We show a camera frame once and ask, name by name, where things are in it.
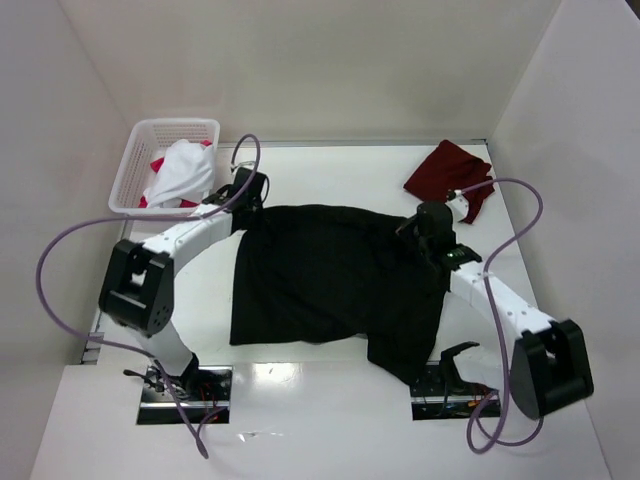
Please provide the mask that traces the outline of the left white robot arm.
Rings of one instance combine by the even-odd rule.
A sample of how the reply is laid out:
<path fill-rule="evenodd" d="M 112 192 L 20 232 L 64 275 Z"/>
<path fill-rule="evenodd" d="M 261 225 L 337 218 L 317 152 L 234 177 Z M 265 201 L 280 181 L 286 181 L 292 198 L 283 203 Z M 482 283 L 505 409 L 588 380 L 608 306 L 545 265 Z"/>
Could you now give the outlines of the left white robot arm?
<path fill-rule="evenodd" d="M 232 184 L 205 198 L 179 223 L 143 242 L 121 240 L 112 250 L 99 309 L 129 330 L 185 391 L 208 380 L 172 323 L 175 277 L 213 244 L 246 227 L 261 212 L 269 187 L 267 175 L 241 167 Z"/>

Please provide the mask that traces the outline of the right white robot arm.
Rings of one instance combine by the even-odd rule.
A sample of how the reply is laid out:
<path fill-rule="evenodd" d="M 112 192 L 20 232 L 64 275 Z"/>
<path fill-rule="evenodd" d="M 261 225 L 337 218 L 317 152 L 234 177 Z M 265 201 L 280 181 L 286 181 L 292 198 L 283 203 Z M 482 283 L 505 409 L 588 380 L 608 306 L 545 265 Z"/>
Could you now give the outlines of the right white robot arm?
<path fill-rule="evenodd" d="M 461 202 L 424 202 L 399 228 L 428 270 L 477 315 L 501 330 L 498 354 L 475 341 L 449 347 L 440 368 L 450 391 L 475 383 L 500 389 L 529 419 L 590 397 L 594 383 L 582 329 L 532 306 L 456 239 Z"/>

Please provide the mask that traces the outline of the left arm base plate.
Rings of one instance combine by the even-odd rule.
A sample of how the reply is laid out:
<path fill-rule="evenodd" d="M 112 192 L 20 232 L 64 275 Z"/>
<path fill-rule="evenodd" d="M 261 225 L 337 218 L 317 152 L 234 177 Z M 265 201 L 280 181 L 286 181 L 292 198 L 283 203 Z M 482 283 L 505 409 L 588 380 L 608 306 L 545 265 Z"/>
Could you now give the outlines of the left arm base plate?
<path fill-rule="evenodd" d="M 210 424 L 228 424 L 230 417 L 230 397 L 233 379 L 231 366 L 205 366 L 203 386 L 188 393 L 175 385 L 175 393 L 180 400 L 187 419 L 197 426 L 208 417 Z M 126 370 L 126 376 L 139 377 L 143 381 L 140 403 L 136 419 L 137 425 L 175 425 L 182 418 L 170 395 L 168 387 L 155 366 L 149 366 L 144 374 Z"/>

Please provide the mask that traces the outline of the black t shirt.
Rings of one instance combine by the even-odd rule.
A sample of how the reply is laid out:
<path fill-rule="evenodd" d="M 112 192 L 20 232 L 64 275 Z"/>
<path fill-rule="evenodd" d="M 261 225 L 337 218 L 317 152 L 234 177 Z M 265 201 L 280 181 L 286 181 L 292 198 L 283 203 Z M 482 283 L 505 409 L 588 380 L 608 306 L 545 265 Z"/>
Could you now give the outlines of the black t shirt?
<path fill-rule="evenodd" d="M 449 280 L 397 234 L 402 221 L 353 207 L 264 209 L 237 251 L 230 344 L 363 336 L 369 362 L 415 384 L 435 346 Z"/>

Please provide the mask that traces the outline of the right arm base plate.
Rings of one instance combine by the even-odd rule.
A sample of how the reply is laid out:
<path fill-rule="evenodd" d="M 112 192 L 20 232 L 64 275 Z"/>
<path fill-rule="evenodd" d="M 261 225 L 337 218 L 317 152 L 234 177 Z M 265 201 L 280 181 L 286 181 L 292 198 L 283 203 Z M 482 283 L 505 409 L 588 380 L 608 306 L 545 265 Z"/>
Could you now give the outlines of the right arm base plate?
<path fill-rule="evenodd" d="M 465 383 L 451 387 L 437 362 L 425 365 L 422 377 L 410 388 L 414 421 L 468 419 L 491 389 Z"/>

